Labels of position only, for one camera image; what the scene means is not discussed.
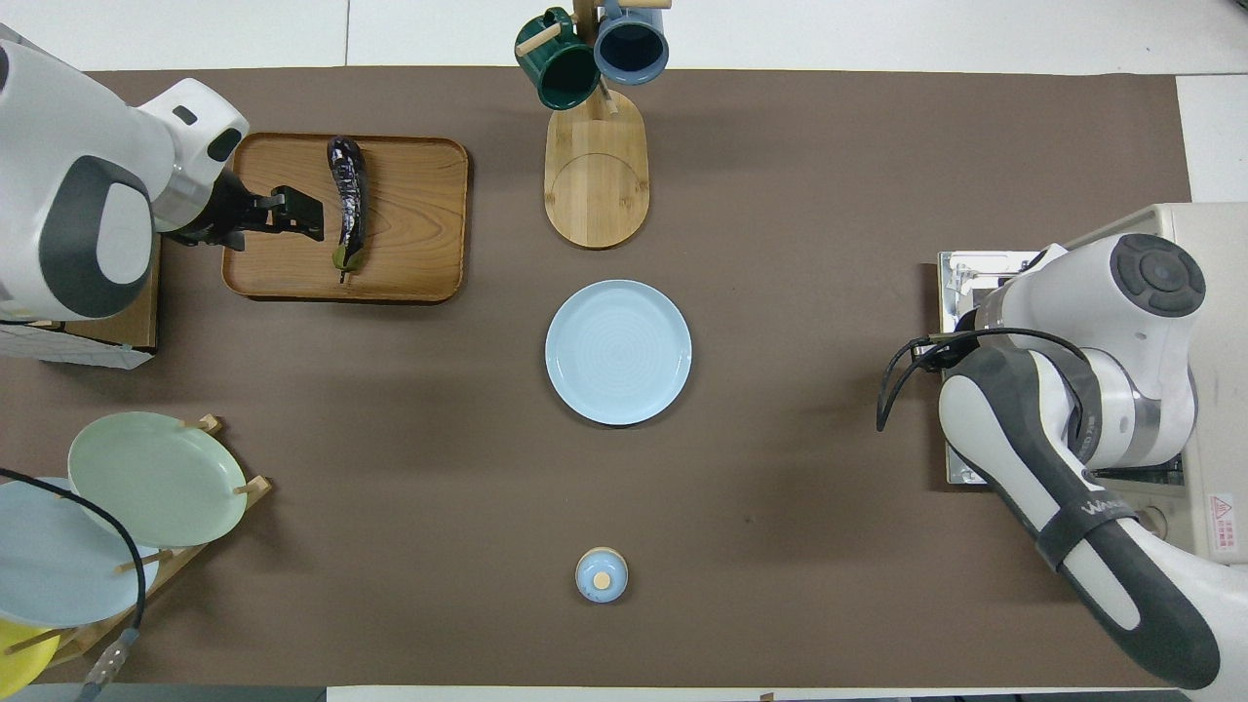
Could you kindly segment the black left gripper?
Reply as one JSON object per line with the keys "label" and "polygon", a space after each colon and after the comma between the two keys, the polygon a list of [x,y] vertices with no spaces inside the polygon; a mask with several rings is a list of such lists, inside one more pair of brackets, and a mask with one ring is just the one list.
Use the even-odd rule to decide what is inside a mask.
{"label": "black left gripper", "polygon": [[252,192],[233,172],[218,174],[205,209],[178,229],[162,225],[161,236],[183,246],[205,244],[243,250],[247,231],[280,231],[271,221],[272,214],[275,217],[290,217],[290,232],[311,240],[324,240],[324,204],[319,200],[290,185],[280,185],[267,197],[262,197]]}

